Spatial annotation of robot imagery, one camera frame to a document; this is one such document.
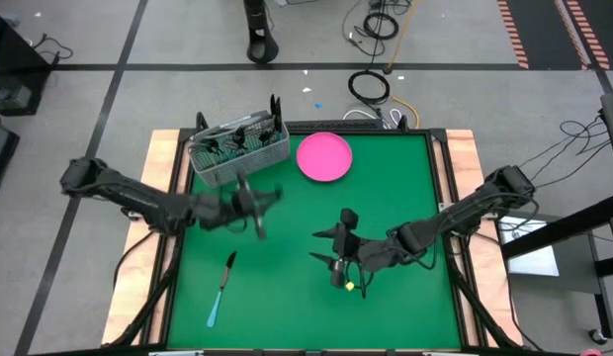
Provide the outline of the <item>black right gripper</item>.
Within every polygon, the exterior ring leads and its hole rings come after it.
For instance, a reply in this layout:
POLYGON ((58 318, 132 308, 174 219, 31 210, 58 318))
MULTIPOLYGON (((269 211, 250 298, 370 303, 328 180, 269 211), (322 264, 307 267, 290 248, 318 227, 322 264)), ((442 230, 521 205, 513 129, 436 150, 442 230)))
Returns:
POLYGON ((314 237, 332 238, 333 257, 310 252, 309 255, 332 267, 336 275, 343 277, 343 282, 349 282, 347 267, 355 263, 359 272, 359 286, 366 289, 374 274, 387 267, 395 267, 403 261, 403 254, 392 241, 373 240, 359 237, 344 224, 336 224, 329 229, 317 231, 314 237))

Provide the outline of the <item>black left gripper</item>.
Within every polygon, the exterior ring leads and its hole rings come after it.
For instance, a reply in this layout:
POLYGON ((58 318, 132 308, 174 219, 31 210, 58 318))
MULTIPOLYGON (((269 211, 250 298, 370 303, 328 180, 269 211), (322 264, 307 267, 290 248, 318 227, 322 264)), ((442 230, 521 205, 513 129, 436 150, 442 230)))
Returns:
MULTIPOLYGON (((264 204, 276 204, 283 195, 283 187, 276 185, 271 191, 260 192, 259 199, 264 204)), ((256 196, 251 190, 234 191, 227 200, 213 193, 199 193, 195 196, 195 220, 202 229, 213 230, 249 218, 254 222, 258 238, 264 240, 267 232, 256 204, 256 196)))

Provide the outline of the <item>pink plastic plate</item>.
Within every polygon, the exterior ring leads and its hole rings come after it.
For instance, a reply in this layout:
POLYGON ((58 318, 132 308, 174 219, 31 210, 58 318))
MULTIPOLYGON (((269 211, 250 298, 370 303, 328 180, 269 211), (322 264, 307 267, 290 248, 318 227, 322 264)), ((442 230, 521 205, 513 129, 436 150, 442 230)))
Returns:
POLYGON ((353 162, 349 143, 335 133, 313 133, 301 141, 296 154, 304 175, 317 182, 342 178, 353 162))

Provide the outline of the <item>green table mat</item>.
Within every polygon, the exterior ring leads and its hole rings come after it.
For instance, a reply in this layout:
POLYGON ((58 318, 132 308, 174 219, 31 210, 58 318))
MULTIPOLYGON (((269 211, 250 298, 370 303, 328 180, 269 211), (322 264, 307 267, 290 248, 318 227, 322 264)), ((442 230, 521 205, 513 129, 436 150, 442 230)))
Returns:
POLYGON ((457 348, 459 326, 444 250, 418 264, 378 272, 366 292, 331 285, 330 240, 343 209, 359 216, 357 234, 382 239, 398 224, 437 209, 427 140, 422 135, 351 135, 353 162, 339 180, 318 183, 288 159, 249 178, 256 190, 281 185, 282 200, 264 218, 184 238, 168 344, 172 348, 457 348), (228 256, 237 255, 214 327, 207 319, 228 256))

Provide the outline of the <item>black floor stand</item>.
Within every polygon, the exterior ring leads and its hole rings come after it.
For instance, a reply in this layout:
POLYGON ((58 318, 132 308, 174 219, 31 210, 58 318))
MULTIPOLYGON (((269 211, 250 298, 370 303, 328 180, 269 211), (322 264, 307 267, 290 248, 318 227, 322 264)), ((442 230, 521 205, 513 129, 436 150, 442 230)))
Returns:
POLYGON ((269 63, 278 55, 279 47, 271 33, 265 0, 243 0, 243 5, 248 26, 246 55, 254 63, 269 63))

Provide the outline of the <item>black cabinet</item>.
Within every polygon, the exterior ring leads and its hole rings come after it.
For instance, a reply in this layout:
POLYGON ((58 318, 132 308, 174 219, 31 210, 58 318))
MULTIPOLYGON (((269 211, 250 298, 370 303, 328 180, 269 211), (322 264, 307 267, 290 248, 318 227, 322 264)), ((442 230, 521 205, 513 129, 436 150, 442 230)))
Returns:
POLYGON ((52 65, 0 16, 0 115, 34 115, 51 70, 52 65))

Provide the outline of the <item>striped-edge black floor mat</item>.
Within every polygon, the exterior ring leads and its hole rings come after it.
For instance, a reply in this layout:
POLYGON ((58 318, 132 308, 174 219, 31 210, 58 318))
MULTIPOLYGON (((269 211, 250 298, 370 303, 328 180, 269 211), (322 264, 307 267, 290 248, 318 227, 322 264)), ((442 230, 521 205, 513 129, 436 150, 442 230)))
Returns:
POLYGON ((496 3, 520 68, 589 67, 558 0, 496 0, 496 3))
POLYGON ((613 0, 567 0, 587 41, 588 52, 605 70, 613 70, 613 0))

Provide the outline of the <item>black table frame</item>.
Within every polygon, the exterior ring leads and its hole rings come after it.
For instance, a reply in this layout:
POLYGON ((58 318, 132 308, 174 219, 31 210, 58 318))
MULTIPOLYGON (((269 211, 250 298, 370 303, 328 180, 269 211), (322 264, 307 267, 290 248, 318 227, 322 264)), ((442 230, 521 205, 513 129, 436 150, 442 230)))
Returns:
MULTIPOLYGON (((187 145, 193 133, 192 128, 153 131, 141 174, 142 182, 178 193, 189 189, 193 173, 187 145)), ((440 201, 450 203, 473 192, 482 183, 482 167, 473 131, 433 129, 430 133, 441 189, 440 201)), ((460 252, 455 258, 456 264, 498 325, 513 341, 521 343, 523 339, 511 321, 513 303, 500 249, 495 245, 496 230, 491 221, 484 221, 481 231, 489 238, 480 239, 471 248, 453 241, 453 247, 460 252)), ((174 249, 183 242, 180 237, 149 235, 147 232, 148 227, 143 222, 134 222, 129 228, 125 249, 131 257, 123 266, 119 284, 114 289, 103 334, 104 343, 113 342, 132 322, 165 274, 174 249)), ((175 292, 174 285, 165 289, 139 335, 132 341, 133 346, 153 345, 166 340, 175 292)), ((482 318, 474 312, 465 295, 458 296, 457 305, 466 345, 495 346, 482 318)))

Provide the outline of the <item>black cart frame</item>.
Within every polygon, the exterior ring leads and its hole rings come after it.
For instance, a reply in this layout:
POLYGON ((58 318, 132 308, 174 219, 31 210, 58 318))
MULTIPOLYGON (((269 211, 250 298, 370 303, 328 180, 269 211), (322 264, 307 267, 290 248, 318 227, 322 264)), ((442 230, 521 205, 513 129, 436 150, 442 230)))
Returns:
POLYGON ((592 295, 600 322, 595 329, 600 329, 610 340, 613 339, 613 318, 604 279, 613 276, 613 257, 598 258, 592 233, 604 225, 610 227, 613 235, 613 196, 508 242, 501 251, 504 259, 510 259, 571 240, 572 246, 562 250, 562 274, 538 280, 550 282, 558 289, 592 295))

